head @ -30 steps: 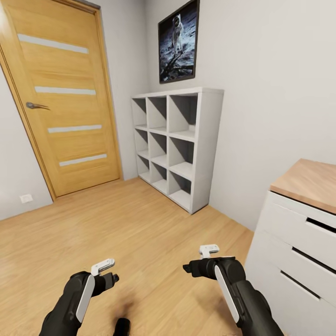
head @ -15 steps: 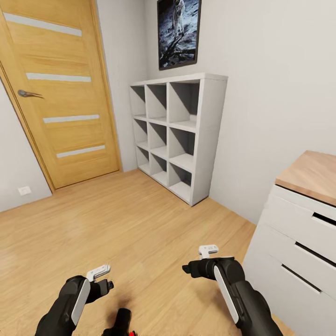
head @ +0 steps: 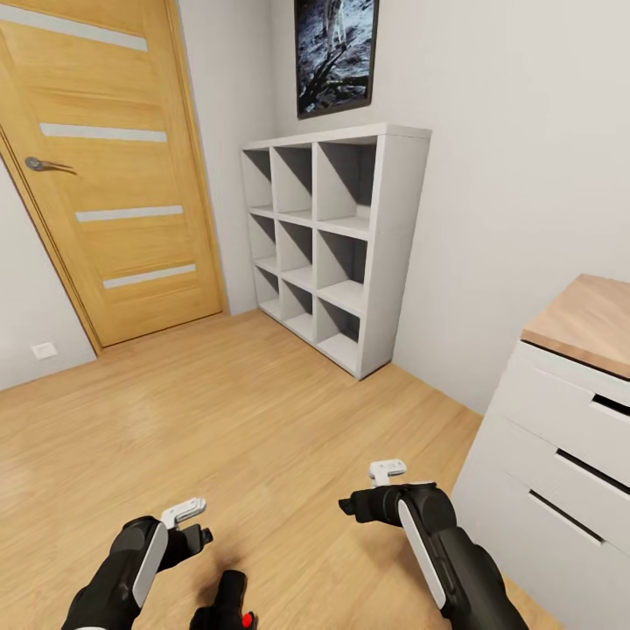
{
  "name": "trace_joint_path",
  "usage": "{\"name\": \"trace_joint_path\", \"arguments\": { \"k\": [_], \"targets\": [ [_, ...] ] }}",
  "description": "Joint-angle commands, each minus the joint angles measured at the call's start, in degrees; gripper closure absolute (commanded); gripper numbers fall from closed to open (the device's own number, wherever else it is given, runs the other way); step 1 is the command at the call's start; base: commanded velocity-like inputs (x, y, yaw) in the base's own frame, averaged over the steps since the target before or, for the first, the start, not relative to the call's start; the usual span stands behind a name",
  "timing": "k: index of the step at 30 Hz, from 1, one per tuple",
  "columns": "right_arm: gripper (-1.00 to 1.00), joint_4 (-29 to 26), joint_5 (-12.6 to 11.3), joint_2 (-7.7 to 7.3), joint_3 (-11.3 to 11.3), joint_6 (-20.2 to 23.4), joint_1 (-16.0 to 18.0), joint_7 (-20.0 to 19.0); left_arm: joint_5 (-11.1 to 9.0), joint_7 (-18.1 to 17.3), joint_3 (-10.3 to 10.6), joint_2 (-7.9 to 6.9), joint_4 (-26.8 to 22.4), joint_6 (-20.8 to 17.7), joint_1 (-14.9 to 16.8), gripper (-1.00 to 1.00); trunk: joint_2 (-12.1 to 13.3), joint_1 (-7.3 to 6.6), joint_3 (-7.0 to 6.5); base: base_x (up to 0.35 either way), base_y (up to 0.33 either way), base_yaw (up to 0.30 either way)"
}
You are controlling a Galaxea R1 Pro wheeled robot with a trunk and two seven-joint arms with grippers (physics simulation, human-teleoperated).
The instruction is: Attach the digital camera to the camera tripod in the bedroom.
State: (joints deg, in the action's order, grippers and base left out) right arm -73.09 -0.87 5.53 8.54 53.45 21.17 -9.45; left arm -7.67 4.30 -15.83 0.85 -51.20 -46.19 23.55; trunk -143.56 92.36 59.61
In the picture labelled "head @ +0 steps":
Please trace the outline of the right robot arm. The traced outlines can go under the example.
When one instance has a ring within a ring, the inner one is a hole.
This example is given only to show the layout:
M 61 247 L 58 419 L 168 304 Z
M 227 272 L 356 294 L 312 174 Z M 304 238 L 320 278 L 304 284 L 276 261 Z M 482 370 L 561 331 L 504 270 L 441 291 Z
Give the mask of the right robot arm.
M 403 475 L 400 459 L 372 462 L 371 489 L 339 500 L 358 523 L 378 521 L 403 528 L 437 607 L 452 630 L 529 630 L 506 595 L 501 572 L 490 553 L 457 527 L 457 515 L 435 481 L 390 486 Z

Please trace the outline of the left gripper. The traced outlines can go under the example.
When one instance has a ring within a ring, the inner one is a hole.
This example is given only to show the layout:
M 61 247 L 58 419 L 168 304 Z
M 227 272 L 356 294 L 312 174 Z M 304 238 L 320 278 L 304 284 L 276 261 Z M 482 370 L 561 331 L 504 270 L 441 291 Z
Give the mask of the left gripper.
M 174 550 L 163 567 L 157 569 L 157 573 L 173 568 L 177 563 L 186 560 L 193 555 L 201 553 L 206 543 L 213 541 L 213 534 L 209 528 L 201 529 L 199 524 L 193 524 L 182 530 L 169 530 L 175 539 Z

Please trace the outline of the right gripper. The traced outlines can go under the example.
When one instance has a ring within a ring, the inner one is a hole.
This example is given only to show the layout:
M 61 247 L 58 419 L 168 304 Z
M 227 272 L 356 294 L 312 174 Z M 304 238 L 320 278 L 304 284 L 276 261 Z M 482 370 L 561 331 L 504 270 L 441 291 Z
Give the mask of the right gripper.
M 385 511 L 385 497 L 395 486 L 377 486 L 353 492 L 350 498 L 339 500 L 339 507 L 346 515 L 355 515 L 358 523 L 378 521 L 392 524 Z

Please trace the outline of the digital camera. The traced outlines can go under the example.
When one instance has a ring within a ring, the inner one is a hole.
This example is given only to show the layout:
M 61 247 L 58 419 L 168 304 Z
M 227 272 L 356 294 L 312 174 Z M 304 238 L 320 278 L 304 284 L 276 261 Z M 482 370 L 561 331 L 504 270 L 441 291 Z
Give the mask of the digital camera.
M 246 574 L 237 570 L 224 570 L 214 604 L 199 608 L 193 615 L 190 630 L 256 630 L 253 612 L 242 618 L 241 605 Z

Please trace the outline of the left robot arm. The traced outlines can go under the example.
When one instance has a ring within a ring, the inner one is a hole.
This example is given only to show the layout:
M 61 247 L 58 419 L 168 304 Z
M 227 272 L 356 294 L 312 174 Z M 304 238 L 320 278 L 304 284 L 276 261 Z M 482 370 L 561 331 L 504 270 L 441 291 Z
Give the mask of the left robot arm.
M 213 541 L 210 529 L 197 523 L 179 531 L 179 523 L 206 509 L 205 499 L 193 498 L 166 509 L 161 521 L 146 515 L 123 525 L 109 556 L 73 598 L 60 630 L 131 630 L 156 574 Z

